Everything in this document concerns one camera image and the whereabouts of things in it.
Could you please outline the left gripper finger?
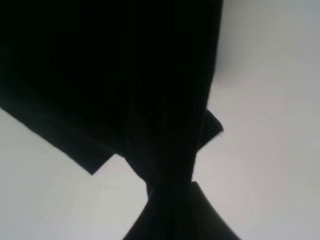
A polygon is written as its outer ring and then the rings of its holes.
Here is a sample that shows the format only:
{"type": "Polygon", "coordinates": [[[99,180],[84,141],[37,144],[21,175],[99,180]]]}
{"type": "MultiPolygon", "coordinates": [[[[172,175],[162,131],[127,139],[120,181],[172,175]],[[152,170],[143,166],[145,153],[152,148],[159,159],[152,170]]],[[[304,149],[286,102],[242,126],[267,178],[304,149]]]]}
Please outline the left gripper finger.
{"type": "Polygon", "coordinates": [[[216,212],[195,181],[191,183],[191,204],[196,240],[240,240],[216,212]]]}

